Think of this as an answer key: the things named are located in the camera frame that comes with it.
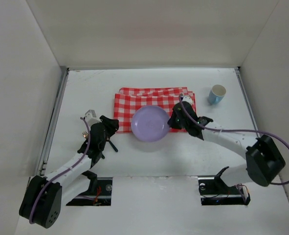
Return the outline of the purple plastic plate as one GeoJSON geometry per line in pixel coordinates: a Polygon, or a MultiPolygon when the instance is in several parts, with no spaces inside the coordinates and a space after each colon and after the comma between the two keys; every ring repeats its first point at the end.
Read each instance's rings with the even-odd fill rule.
{"type": "Polygon", "coordinates": [[[170,132],[169,118],[168,113],[159,106],[144,106],[133,115],[132,133],[140,141],[159,141],[170,132]]]}

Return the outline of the red white checkered cloth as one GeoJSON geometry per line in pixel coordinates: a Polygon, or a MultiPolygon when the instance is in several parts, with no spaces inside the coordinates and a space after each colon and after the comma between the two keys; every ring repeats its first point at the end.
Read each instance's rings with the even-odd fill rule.
{"type": "Polygon", "coordinates": [[[191,97],[192,108],[196,110],[195,93],[189,91],[187,87],[121,88],[114,97],[113,118],[119,120],[118,132],[130,133],[133,115],[144,106],[159,106],[170,116],[180,94],[191,97]]]}

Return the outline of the light blue mug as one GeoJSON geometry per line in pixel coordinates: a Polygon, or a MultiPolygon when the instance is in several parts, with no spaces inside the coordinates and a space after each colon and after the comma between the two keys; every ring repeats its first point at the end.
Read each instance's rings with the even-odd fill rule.
{"type": "Polygon", "coordinates": [[[226,88],[222,85],[217,84],[211,88],[207,100],[211,105],[216,105],[221,102],[225,95],[226,88]]]}

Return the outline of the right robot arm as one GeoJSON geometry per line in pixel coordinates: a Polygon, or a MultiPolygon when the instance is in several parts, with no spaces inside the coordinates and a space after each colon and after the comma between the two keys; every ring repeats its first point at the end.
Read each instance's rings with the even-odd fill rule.
{"type": "Polygon", "coordinates": [[[236,167],[226,166],[215,175],[215,181],[228,187],[250,182],[267,187],[286,165],[270,136],[262,135],[258,138],[227,132],[212,119],[197,116],[186,101],[173,107],[168,125],[172,129],[184,129],[190,136],[202,141],[224,147],[246,161],[236,167]]]}

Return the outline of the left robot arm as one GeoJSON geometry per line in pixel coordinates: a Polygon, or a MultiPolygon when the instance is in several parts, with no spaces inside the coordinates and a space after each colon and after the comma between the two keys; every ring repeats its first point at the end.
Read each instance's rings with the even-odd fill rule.
{"type": "Polygon", "coordinates": [[[95,123],[88,117],[82,121],[88,135],[72,159],[50,174],[30,180],[19,209],[19,215],[30,224],[48,229],[56,222],[62,206],[81,200],[98,205],[98,197],[106,191],[91,168],[104,159],[106,143],[118,131],[119,121],[105,116],[95,123]]]}

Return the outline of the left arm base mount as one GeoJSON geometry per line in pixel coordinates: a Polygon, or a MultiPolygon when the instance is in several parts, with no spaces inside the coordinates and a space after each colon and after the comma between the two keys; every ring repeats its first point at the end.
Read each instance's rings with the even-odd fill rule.
{"type": "Polygon", "coordinates": [[[113,178],[98,177],[90,171],[82,175],[90,180],[88,189],[78,194],[66,206],[110,206],[113,178]]]}

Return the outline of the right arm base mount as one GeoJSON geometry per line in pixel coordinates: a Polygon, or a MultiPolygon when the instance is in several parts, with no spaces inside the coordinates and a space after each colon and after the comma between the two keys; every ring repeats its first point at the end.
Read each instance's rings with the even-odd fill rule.
{"type": "Polygon", "coordinates": [[[224,167],[216,175],[198,177],[200,202],[202,206],[248,206],[251,201],[251,197],[247,186],[237,184],[229,187],[221,179],[222,174],[228,168],[228,166],[224,167]]]}

